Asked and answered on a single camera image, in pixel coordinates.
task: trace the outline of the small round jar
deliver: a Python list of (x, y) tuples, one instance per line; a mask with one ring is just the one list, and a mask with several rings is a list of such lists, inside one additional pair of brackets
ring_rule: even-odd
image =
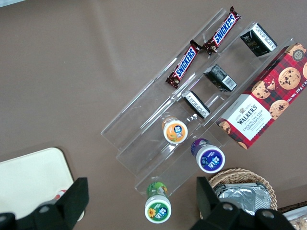
[(191, 153), (201, 170), (206, 173), (216, 173), (225, 165), (225, 155), (210, 141), (200, 138), (193, 142)]
[(187, 126), (174, 116), (163, 120), (162, 130), (165, 139), (172, 144), (180, 144), (188, 137)]
[(172, 213), (171, 203), (167, 199), (167, 188), (162, 182), (154, 182), (147, 188), (145, 216), (155, 224), (167, 221)]

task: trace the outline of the snickers bar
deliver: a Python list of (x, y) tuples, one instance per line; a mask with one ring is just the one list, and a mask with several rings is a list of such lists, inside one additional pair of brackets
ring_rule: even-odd
[(195, 41), (191, 40), (190, 44), (191, 46), (188, 48), (179, 64), (166, 79), (166, 82), (173, 86), (175, 89), (178, 88), (178, 84), (191, 66), (192, 62), (195, 60), (198, 52), (201, 50), (201, 46), (198, 45)]
[(228, 17), (224, 20), (221, 27), (214, 33), (213, 37), (209, 39), (202, 48), (207, 50), (207, 53), (211, 55), (213, 52), (217, 52), (217, 48), (221, 45), (229, 31), (234, 27), (241, 16), (235, 11), (234, 7), (230, 8)]

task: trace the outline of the cookie package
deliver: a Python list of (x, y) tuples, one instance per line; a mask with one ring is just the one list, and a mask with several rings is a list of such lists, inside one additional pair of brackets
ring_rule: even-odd
[(216, 122), (248, 149), (307, 86), (307, 53), (285, 47)]

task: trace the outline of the foil-wrapped snack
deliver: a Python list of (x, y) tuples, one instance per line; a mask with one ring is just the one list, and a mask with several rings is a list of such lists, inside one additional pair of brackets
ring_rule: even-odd
[(270, 194), (262, 183), (220, 184), (214, 191), (221, 202), (233, 203), (253, 216), (258, 209), (270, 208)]

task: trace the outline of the tabletop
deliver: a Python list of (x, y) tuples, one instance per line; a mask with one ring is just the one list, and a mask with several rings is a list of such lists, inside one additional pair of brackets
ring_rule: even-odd
[[(0, 161), (42, 149), (64, 152), (74, 179), (87, 177), (82, 229), (189, 229), (198, 219), (196, 177), (171, 197), (172, 216), (154, 225), (135, 177), (100, 132), (220, 8), (259, 22), (278, 43), (307, 46), (304, 0), (26, 0), (0, 8)], [(225, 169), (270, 182), (278, 207), (307, 200), (302, 92), (249, 149), (225, 148)]]

